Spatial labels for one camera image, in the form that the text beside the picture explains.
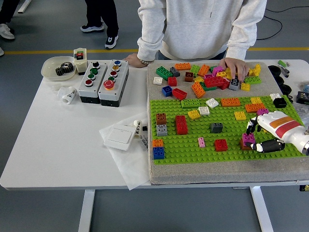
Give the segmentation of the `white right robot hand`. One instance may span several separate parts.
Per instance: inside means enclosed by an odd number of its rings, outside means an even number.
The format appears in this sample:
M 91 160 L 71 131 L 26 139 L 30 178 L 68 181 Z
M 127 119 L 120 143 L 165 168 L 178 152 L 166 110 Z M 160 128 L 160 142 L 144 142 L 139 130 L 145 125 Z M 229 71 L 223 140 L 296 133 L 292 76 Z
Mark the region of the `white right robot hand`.
M 256 126 L 258 131 L 265 129 L 275 138 L 260 143 L 245 142 L 253 150 L 269 153 L 283 150 L 286 144 L 293 144 L 303 155 L 309 154 L 309 130 L 285 113 L 274 111 L 256 116 L 248 122 L 246 132 L 253 133 Z

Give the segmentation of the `person's right hand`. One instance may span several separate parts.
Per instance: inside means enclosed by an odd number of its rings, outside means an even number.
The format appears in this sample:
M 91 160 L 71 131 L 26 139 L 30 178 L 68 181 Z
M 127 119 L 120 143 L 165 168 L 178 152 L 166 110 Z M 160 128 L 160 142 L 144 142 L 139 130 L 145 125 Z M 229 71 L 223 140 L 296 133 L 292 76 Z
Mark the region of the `person's right hand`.
M 137 57 L 137 53 L 130 54 L 126 58 L 124 58 L 123 60 L 127 61 L 129 63 L 129 65 L 131 65 L 132 67 L 135 67 L 135 68 L 143 68 L 143 67 L 147 66 L 147 64 L 143 64 L 140 61 L 140 59 Z

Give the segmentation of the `person's left hand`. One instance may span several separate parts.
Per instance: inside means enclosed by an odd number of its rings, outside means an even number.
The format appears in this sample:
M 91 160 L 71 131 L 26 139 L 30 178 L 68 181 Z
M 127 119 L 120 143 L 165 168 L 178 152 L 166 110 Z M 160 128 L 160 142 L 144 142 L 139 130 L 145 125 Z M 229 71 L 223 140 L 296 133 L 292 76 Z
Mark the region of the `person's left hand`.
M 224 70 L 229 68 L 232 79 L 235 79 L 237 76 L 241 83 L 244 81 L 250 69 L 245 61 L 235 58 L 223 58 L 220 60 L 219 65 Z

